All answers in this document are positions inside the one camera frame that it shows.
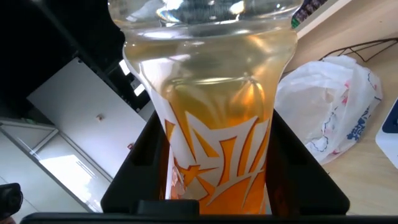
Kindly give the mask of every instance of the white panel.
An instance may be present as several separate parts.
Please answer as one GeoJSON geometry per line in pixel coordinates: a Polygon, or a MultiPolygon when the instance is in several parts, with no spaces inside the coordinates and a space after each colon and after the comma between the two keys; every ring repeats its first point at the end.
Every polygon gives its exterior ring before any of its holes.
{"type": "Polygon", "coordinates": [[[1,126],[9,135],[15,140],[20,140],[30,149],[33,149],[41,142],[46,136],[48,136],[52,130],[39,129],[39,128],[26,128],[19,126],[1,126]]]}
{"type": "Polygon", "coordinates": [[[146,124],[77,58],[28,100],[112,177],[146,124]],[[104,116],[101,122],[96,120],[99,114],[104,116]]]}
{"type": "Polygon", "coordinates": [[[108,189],[110,181],[106,180],[84,157],[77,153],[64,138],[56,135],[37,155],[40,162],[78,198],[93,206],[97,211],[102,211],[99,202],[108,189]],[[59,166],[59,161],[63,161],[63,159],[71,160],[71,163],[68,163],[68,170],[59,166]],[[80,167],[74,159],[85,167],[80,167]]]}
{"type": "Polygon", "coordinates": [[[154,113],[155,107],[152,101],[148,102],[139,112],[139,116],[144,120],[148,121],[152,113],[154,113]]]}
{"type": "Polygon", "coordinates": [[[24,198],[40,212],[87,212],[3,133],[0,176],[8,183],[20,184],[24,198]]]}

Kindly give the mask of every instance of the plastic bag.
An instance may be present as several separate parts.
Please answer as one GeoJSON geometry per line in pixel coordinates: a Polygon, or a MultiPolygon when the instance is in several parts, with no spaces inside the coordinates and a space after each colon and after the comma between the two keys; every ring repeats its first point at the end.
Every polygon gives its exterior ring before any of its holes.
{"type": "Polygon", "coordinates": [[[325,164],[358,141],[381,99],[380,79],[372,71],[347,56],[327,57],[283,78],[275,109],[325,164]]]}

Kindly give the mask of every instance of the orange liquid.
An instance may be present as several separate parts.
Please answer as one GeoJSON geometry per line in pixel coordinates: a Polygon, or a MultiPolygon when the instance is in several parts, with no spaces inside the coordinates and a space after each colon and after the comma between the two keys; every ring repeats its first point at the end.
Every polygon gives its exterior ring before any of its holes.
{"type": "MultiPolygon", "coordinates": [[[[168,113],[177,118],[176,123],[165,122],[166,134],[170,140],[178,126],[184,135],[180,141],[188,146],[183,150],[190,151],[194,160],[182,167],[186,161],[176,159],[187,190],[181,197],[197,199],[201,213],[264,213],[264,161],[275,92],[296,43],[294,31],[273,30],[126,44],[130,64],[149,82],[147,88],[170,103],[172,110],[168,113]],[[212,140],[198,131],[199,124],[189,121],[188,114],[214,133],[212,140]],[[218,137],[217,133],[229,137],[218,137]],[[200,147],[195,146],[194,139],[200,147]],[[205,157],[220,158],[222,165],[211,167],[206,160],[199,160],[198,150],[202,149],[205,157]],[[209,177],[212,173],[217,175],[216,180],[209,177]]],[[[175,148],[181,144],[171,144],[177,153],[175,148]]]]}

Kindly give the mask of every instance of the wooden desk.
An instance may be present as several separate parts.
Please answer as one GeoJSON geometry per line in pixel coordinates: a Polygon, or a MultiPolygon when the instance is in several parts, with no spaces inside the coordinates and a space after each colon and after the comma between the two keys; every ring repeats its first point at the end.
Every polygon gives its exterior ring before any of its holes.
{"type": "Polygon", "coordinates": [[[398,97],[398,46],[365,66],[380,77],[383,100],[359,142],[323,167],[351,201],[348,214],[398,215],[398,169],[375,142],[381,124],[398,97]]]}

